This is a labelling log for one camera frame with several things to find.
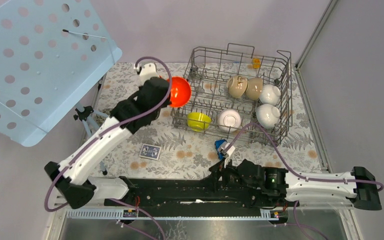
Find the yellow bowl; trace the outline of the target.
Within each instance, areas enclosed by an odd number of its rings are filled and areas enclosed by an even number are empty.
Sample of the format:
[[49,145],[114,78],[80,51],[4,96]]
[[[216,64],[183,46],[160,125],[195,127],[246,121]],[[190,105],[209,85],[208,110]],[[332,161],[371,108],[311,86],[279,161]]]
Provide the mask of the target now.
[[191,112],[187,115],[187,126],[193,131],[201,132],[210,126],[212,119],[201,112]]

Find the beige bowl with leaf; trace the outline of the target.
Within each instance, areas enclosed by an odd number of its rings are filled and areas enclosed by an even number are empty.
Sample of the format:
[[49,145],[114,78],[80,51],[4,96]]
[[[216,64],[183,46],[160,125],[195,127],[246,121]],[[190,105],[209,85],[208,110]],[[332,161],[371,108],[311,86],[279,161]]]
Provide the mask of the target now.
[[248,79],[242,75],[234,75],[227,81],[228,94],[236,99],[240,99],[248,86]]

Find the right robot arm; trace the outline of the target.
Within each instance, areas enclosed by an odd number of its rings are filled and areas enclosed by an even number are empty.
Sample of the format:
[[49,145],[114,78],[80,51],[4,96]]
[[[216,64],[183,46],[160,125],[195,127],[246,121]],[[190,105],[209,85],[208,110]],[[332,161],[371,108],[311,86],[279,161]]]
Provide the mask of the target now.
[[263,167],[245,159],[238,166],[219,161],[209,172],[214,192],[236,191],[247,207],[316,201],[351,203],[366,211],[382,209],[376,178],[362,166],[342,173],[293,174],[286,168]]

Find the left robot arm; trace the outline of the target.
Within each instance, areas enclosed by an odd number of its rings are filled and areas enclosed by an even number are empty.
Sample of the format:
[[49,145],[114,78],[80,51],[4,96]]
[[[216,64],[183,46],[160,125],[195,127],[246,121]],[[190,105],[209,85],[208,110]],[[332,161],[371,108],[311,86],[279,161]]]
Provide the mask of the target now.
[[71,156],[44,167],[72,209],[79,209],[91,200],[116,199],[128,206],[135,200],[135,192],[119,177],[92,177],[99,163],[119,144],[140,128],[156,120],[162,108],[171,104],[173,80],[158,76],[146,80],[127,99],[117,103],[98,130]]

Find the yellow clip on rack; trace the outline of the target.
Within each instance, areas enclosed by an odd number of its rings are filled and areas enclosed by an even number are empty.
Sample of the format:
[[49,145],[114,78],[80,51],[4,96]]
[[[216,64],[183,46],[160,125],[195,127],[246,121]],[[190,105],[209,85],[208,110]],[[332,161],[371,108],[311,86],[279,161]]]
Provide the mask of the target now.
[[251,65],[253,69],[259,69],[261,67],[261,60],[259,58],[253,58]]

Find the blue toy car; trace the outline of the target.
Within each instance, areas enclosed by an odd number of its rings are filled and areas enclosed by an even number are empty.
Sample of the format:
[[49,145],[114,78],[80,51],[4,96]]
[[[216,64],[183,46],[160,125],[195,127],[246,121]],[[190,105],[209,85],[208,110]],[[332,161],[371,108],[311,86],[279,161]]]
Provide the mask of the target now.
[[216,140],[214,142],[214,147],[217,152],[217,157],[221,161],[224,158],[224,155],[221,153],[220,147],[226,143],[227,141],[225,139]]

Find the white bowl upside down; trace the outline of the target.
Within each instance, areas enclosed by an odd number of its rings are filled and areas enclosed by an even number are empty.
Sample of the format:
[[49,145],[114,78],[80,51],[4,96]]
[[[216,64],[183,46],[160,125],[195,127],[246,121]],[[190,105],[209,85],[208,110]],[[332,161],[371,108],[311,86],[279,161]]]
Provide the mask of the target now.
[[225,133],[236,131],[242,125],[242,118],[234,109],[224,109],[217,116],[219,129]]

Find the blue playing card box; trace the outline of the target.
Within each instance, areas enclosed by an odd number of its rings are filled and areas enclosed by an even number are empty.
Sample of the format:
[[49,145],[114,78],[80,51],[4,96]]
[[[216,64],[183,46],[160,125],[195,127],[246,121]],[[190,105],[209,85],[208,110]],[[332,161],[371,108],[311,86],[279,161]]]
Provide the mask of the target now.
[[161,154],[161,147],[150,144],[143,144],[141,146],[139,157],[150,160],[159,160]]

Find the speckled stone coaster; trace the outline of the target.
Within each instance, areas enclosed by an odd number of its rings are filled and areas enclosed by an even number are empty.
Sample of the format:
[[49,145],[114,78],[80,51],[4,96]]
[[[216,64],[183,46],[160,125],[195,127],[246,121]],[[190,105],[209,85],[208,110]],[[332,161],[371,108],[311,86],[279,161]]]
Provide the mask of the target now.
[[[104,115],[108,115],[109,116],[111,114],[112,109],[111,108],[104,108],[104,109],[100,109],[98,111],[100,113],[103,113]],[[105,122],[106,119],[107,119],[107,116],[102,116],[102,115],[99,115],[97,113],[93,114],[93,120],[97,124],[97,128],[98,129],[102,126],[102,124]],[[109,126],[113,126],[113,125],[116,125],[116,124],[118,124],[118,122],[112,120],[109,123]]]

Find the white bowl front right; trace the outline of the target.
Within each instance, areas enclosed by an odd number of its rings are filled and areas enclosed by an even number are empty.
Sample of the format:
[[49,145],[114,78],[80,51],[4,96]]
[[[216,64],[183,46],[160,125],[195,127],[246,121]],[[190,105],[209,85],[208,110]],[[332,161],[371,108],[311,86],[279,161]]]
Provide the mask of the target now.
[[259,124],[265,129],[273,129],[280,120],[280,110],[271,104],[262,104],[255,109]]

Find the floral tablecloth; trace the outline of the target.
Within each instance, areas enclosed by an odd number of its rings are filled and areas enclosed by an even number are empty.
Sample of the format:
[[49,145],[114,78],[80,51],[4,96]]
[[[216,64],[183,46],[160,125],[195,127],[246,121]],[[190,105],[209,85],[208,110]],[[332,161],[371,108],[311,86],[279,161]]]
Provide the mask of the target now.
[[[234,141],[234,165],[242,160],[264,167],[291,167],[296,172],[323,173],[327,169],[318,155],[308,114],[295,74],[292,77],[292,127],[288,137],[273,147],[270,143],[247,142],[237,132],[233,138],[221,138],[173,125],[171,107],[163,108],[158,119],[142,127],[133,136],[115,147],[104,159],[106,172],[100,167],[94,177],[201,179],[209,175],[209,167],[218,161],[215,141]],[[140,157],[143,144],[161,147],[159,160]]]

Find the light blue tripod stand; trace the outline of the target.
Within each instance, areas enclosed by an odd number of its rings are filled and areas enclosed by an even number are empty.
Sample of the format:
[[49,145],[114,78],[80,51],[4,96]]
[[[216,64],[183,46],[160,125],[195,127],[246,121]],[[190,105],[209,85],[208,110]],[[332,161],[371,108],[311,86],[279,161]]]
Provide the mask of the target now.
[[83,106],[80,102],[74,106],[74,110],[76,112],[76,114],[73,116],[74,120],[80,120],[82,122],[86,134],[89,138],[93,135],[90,127],[92,127],[95,131],[100,128],[96,121],[93,119],[92,115],[95,114],[103,117],[104,120],[109,117],[109,115],[106,113],[95,111],[91,105]]

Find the white bowl back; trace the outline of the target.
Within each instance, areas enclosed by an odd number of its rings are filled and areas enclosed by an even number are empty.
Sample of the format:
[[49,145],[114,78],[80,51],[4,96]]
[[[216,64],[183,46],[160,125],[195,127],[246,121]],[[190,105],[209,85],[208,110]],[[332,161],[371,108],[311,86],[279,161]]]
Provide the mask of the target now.
[[259,100],[262,104],[270,104],[276,106],[281,100],[280,89],[272,84],[265,84],[262,87],[262,91],[259,95]]

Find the plain beige bowl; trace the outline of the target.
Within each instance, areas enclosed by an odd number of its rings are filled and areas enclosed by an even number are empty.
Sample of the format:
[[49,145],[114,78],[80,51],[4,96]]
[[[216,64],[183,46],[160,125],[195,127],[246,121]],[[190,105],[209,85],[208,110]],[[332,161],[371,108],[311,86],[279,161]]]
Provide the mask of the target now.
[[260,94],[263,90],[263,79],[260,77],[253,77],[247,80],[247,88],[245,90],[245,95],[252,101],[257,101],[260,97]]

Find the light blue perforated board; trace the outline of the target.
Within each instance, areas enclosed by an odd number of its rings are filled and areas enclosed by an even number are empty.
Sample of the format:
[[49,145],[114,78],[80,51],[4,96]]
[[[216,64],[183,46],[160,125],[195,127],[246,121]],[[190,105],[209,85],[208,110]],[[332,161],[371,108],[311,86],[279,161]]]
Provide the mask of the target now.
[[0,6],[0,133],[39,143],[121,58],[88,0]]

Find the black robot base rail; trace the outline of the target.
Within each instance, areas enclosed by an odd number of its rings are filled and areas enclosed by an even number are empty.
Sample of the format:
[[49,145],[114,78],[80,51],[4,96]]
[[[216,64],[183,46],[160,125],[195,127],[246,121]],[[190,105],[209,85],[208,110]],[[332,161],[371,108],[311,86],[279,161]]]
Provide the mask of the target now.
[[215,180],[126,178],[128,192],[119,202],[104,200],[106,207],[132,205],[153,217],[257,217],[260,210],[290,207],[284,194],[265,192],[263,185],[239,177]]

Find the aluminium frame post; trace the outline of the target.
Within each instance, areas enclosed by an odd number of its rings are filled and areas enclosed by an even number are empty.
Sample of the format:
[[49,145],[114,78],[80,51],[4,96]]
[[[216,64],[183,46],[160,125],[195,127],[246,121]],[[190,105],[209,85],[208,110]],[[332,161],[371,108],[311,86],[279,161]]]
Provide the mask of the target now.
[[320,20],[318,21],[314,31],[312,32],[303,52],[299,56],[298,60],[295,63],[295,68],[297,70],[301,69],[304,65],[308,55],[310,54],[313,46],[315,45],[317,39],[319,38],[319,35],[321,34],[323,28],[325,27],[326,23],[328,22],[330,16],[334,12],[337,4],[339,3],[339,0],[330,0],[326,9],[324,10]]

